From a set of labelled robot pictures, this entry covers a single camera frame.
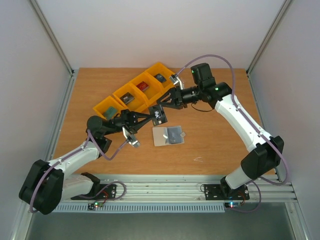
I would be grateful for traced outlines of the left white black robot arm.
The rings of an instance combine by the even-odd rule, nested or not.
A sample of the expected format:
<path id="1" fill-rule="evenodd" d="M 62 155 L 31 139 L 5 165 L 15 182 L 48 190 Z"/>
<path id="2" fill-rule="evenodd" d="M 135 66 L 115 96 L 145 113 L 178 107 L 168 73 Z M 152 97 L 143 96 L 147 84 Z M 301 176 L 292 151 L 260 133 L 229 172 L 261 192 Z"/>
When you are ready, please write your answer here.
<path id="1" fill-rule="evenodd" d="M 113 160 L 126 144 L 137 148 L 140 143 L 135 134 L 154 116 L 153 112 L 145 114 L 128 109 L 109 120 L 97 115 L 91 116 L 86 124 L 86 140 L 63 156 L 49 161 L 35 161 L 18 197 L 29 205 L 31 213 L 40 212 L 44 215 L 51 213 L 64 199 L 96 199 L 102 192 L 99 178 L 87 172 L 78 177 L 71 175 L 100 157 L 107 161 Z M 125 141 L 108 157 L 106 153 L 112 140 L 106 136 L 115 133 L 122 133 Z"/>

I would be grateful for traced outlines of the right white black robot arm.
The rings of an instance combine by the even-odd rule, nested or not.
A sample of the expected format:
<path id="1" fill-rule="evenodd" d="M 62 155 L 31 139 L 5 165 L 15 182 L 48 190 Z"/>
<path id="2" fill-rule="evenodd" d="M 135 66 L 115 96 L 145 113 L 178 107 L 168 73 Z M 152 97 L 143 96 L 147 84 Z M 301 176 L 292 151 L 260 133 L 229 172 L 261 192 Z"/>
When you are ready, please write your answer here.
<path id="1" fill-rule="evenodd" d="M 195 86 L 185 89 L 172 87 L 157 103 L 180 110 L 188 104 L 203 101 L 223 116 L 236 131 L 248 155 L 236 170 L 220 181 L 222 197 L 230 199 L 244 184 L 260 178 L 280 164 L 284 141 L 280 136 L 273 137 L 248 114 L 227 83 L 216 83 L 208 63 L 194 65 L 190 70 Z"/>

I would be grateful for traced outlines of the black VIP credit card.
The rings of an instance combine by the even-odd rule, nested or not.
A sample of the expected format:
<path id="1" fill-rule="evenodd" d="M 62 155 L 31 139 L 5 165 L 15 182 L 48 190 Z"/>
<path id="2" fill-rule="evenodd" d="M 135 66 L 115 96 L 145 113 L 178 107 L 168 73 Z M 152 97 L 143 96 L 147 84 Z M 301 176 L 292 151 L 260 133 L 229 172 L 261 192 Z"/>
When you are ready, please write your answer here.
<path id="1" fill-rule="evenodd" d="M 152 119 L 153 126 L 159 126 L 168 122 L 162 105 L 153 105 L 148 108 L 149 114 Z"/>

